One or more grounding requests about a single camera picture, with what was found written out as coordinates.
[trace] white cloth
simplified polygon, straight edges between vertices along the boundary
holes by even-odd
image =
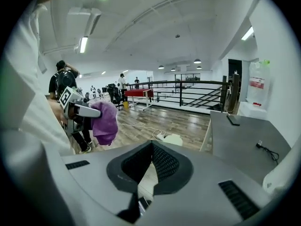
[[[10,64],[7,66],[12,66],[35,93],[25,112],[20,129],[32,134],[42,142],[52,144],[60,155],[72,155],[74,150],[68,137],[53,114],[38,82],[38,16],[41,9],[46,9],[46,7],[36,6],[35,3],[36,0],[19,19],[3,51],[4,59]],[[23,91],[23,88],[14,87],[14,89]]]
[[[118,83],[120,84],[118,86],[118,89],[126,89],[127,88],[126,85],[123,85],[123,84],[126,84],[126,80],[124,78],[120,77],[118,80]]]

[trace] black cable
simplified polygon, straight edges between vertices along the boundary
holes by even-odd
[[[277,165],[278,165],[278,159],[279,159],[279,154],[278,154],[278,153],[273,152],[273,151],[271,151],[270,149],[268,149],[268,148],[266,148],[266,147],[264,147],[264,146],[262,146],[262,145],[260,145],[260,144],[258,144],[258,143],[256,144],[256,147],[257,147],[257,148],[262,148],[262,149],[265,150],[266,152],[270,153],[270,155],[271,155],[271,157],[272,157],[272,160],[275,161],[275,162],[277,163]]]

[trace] black metal railing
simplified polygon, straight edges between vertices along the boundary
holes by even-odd
[[[193,84],[212,84],[212,85],[220,85],[218,88],[212,88],[207,86],[205,88],[196,88],[189,87],[189,89],[201,89],[201,90],[211,90],[209,93],[198,93],[197,90],[195,93],[190,90],[186,90],[187,88],[183,86],[183,84],[187,83],[187,81],[152,81],[145,82],[139,84],[131,84],[128,86],[128,90],[132,89],[153,89],[154,98],[150,98],[150,102],[171,102],[177,103],[180,106],[196,106],[196,107],[214,107],[216,104],[219,104],[220,111],[224,111],[227,88],[231,83],[226,82],[227,77],[223,76],[223,81],[189,81]],[[176,87],[172,86],[172,84],[179,84],[178,90],[176,91]],[[161,89],[171,89],[170,91],[162,91]],[[190,97],[190,95],[200,95],[201,97],[195,98]]]

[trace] purple towel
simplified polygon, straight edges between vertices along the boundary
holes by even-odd
[[[100,145],[110,145],[118,132],[115,105],[99,101],[92,104],[91,108],[99,110],[103,114],[102,117],[91,120],[93,136],[97,138]]]

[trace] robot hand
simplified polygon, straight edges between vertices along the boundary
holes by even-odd
[[[70,87],[66,87],[59,103],[63,107],[67,124],[64,125],[66,133],[75,133],[84,129],[90,118],[99,118],[102,113],[88,106],[87,99]]]

